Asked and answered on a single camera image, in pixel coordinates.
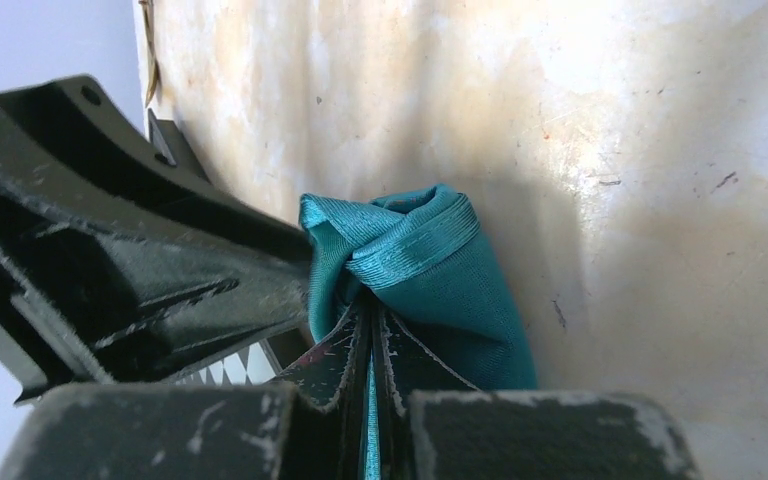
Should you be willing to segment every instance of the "folded fabric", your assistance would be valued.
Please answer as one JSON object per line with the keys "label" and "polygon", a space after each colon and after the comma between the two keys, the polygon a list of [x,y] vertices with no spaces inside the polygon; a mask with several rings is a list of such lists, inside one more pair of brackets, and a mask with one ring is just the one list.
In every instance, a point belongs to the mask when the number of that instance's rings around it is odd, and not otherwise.
{"label": "folded fabric", "polygon": [[536,388],[522,321],[466,195],[446,185],[370,203],[306,194],[310,327],[336,326],[360,284],[481,389]]}

